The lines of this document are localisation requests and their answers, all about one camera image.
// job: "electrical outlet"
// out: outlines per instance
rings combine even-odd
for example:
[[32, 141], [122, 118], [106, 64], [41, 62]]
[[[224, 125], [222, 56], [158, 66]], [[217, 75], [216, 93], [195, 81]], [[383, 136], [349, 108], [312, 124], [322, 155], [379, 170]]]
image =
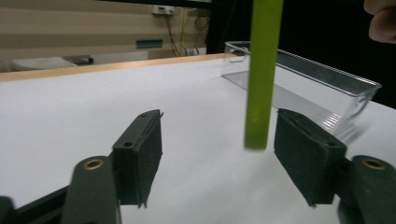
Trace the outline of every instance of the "electrical outlet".
[[173, 15], [176, 11], [176, 7], [168, 7], [168, 6], [158, 6], [154, 5], [152, 8], [152, 14], [157, 15]]

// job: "table surface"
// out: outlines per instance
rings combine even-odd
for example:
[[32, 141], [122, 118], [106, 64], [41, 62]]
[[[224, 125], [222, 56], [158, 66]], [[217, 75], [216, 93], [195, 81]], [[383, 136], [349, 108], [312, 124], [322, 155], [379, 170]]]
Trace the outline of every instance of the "table surface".
[[[220, 76], [221, 57], [1, 74], [1, 194], [20, 207], [68, 185], [79, 161], [108, 155], [158, 108], [163, 158], [148, 208], [123, 206], [123, 223], [337, 223], [338, 199], [309, 207], [277, 160], [274, 108], [268, 148], [244, 150], [246, 92]], [[394, 109], [371, 102], [356, 127], [342, 139], [349, 159], [396, 165]]]

